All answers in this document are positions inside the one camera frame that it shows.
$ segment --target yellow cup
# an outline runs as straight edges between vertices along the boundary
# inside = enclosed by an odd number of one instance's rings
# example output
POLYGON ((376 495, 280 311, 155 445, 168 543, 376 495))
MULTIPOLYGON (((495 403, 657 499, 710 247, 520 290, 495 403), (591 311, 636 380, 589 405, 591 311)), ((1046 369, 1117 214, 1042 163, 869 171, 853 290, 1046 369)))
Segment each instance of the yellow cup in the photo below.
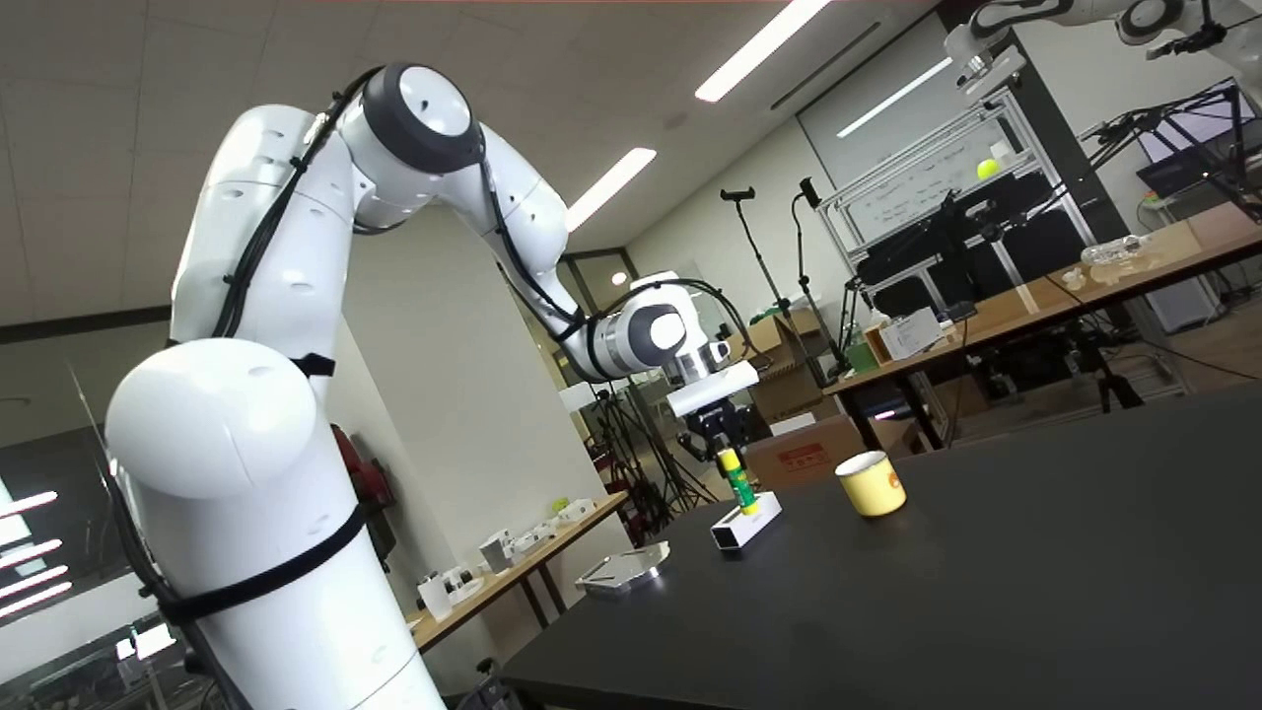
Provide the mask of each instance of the yellow cup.
POLYGON ((861 518, 888 518, 908 499, 908 487, 883 451, 853 455, 834 466, 834 477, 861 518))

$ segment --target ceiling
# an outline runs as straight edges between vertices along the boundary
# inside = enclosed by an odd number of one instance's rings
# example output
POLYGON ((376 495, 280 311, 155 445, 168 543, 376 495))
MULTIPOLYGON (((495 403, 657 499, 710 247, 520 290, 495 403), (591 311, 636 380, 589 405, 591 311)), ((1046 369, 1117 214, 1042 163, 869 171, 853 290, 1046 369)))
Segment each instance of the ceiling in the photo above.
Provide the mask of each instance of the ceiling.
POLYGON ((0 324, 167 302, 201 172, 256 103, 372 64, 444 71, 575 201, 657 163, 572 247, 627 243, 929 0, 831 0, 727 103, 694 85, 782 0, 5 0, 0 324))

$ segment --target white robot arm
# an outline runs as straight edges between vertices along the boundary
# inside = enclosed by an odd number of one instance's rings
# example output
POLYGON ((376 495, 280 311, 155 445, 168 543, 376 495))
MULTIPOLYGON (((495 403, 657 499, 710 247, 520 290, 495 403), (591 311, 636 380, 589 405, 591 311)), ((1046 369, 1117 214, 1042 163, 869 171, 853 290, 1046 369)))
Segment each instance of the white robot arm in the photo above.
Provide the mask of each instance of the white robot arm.
POLYGON ((365 71, 326 115, 242 115, 177 264, 173 347, 111 398, 105 485, 127 487, 146 586, 248 706, 440 706, 324 418, 352 238, 432 201, 487 239, 579 373, 674 366, 678 414, 757 380, 706 343, 681 280, 589 320, 557 280, 565 201, 436 71, 365 71))
POLYGON ((990 0, 970 14, 970 25, 951 30, 948 56, 957 60, 957 65, 970 65, 1008 26, 1032 18, 1066 26, 1112 25, 1130 46, 1147 46, 1171 30, 1171 38, 1155 42, 1147 60, 1212 51, 1238 71, 1238 84, 1253 97, 1262 97, 1262 14, 1245 0, 990 0))

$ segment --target pole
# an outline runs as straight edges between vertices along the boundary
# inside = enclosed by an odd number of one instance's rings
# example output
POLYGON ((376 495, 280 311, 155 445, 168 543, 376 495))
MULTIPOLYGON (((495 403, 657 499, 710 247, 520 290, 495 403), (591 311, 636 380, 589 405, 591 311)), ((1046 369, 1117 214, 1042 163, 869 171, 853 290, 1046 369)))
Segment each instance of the pole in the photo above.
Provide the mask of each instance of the pole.
POLYGON ((721 201, 735 201, 737 221, 742 221, 744 239, 749 239, 749 253, 753 253, 753 259, 757 259, 757 268, 760 268, 760 280, 766 280, 766 286, 771 290, 777 311, 790 315, 790 299, 782 297, 782 286, 777 286, 777 280, 771 280, 771 268, 766 268, 766 256, 760 256, 760 247, 757 247, 757 239, 753 239, 753 227, 749 227, 749 221, 744 221, 744 209, 742 209, 742 201, 753 201, 753 189, 719 189, 719 198, 721 198, 721 201))

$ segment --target fluorescent light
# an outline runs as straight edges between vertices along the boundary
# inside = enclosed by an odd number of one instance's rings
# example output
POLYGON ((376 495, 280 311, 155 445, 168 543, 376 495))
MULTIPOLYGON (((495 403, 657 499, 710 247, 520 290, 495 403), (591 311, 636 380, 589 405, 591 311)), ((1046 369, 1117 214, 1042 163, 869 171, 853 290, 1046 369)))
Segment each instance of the fluorescent light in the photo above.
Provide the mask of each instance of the fluorescent light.
POLYGON ((883 103, 875 103, 869 115, 861 115, 853 125, 834 131, 834 143, 856 135, 861 125, 869 125, 875 115, 883 115, 888 107, 902 103, 911 90, 917 90, 926 79, 944 76, 951 65, 951 60, 926 65, 921 76, 915 76, 908 85, 899 85, 895 93, 888 93, 883 103))
POLYGON ((37 558, 37 554, 46 554, 63 547, 63 540, 44 540, 44 543, 25 543, 25 547, 9 547, 0 552, 0 568, 10 568, 10 562, 25 562, 25 558, 37 558))
POLYGON ((17 512, 29 512, 29 507, 39 507, 39 506, 52 506, 52 499, 56 499, 56 487, 44 487, 44 491, 37 491, 37 495, 19 495, 19 499, 10 499, 10 506, 0 507, 0 519, 5 519, 5 518, 17 518, 17 512))
POLYGON ((63 591, 69 591, 65 581, 63 581, 63 582, 52 582, 52 586, 39 586, 37 595, 25 595, 25 599, 0 607, 0 618, 5 618, 5 614, 17 614, 17 610, 25 610, 25 607, 37 607, 37 603, 44 603, 44 599, 52 599, 52 595, 63 595, 63 591))
POLYGON ((795 35, 829 0, 790 0, 760 30, 731 56, 699 90, 694 97, 719 103, 735 90, 757 64, 766 64, 790 35, 795 35))
POLYGON ((657 148, 636 146, 627 148, 568 214, 565 227, 579 227, 604 201, 611 201, 637 171, 645 171, 657 148))
POLYGON ((60 576, 65 576, 65 562, 56 562, 56 568, 44 568, 39 576, 25 576, 17 582, 5 582, 0 599, 19 595, 19 591, 39 586, 39 582, 60 581, 60 576))

